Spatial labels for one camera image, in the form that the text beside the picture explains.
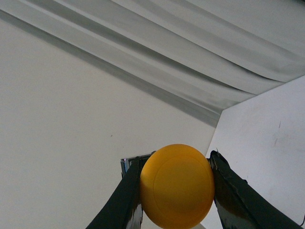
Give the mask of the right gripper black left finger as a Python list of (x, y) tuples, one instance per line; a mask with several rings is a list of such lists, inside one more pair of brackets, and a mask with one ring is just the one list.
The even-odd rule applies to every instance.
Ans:
[(140, 158), (136, 157), (107, 203), (87, 226), (88, 229), (141, 228), (141, 171)]

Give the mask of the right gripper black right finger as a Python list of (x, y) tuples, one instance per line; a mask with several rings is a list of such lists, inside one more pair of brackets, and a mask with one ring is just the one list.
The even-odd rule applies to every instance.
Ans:
[(212, 151), (208, 161), (214, 178), (214, 203), (224, 229), (302, 228), (304, 222), (297, 224), (271, 205), (230, 168), (219, 152)]

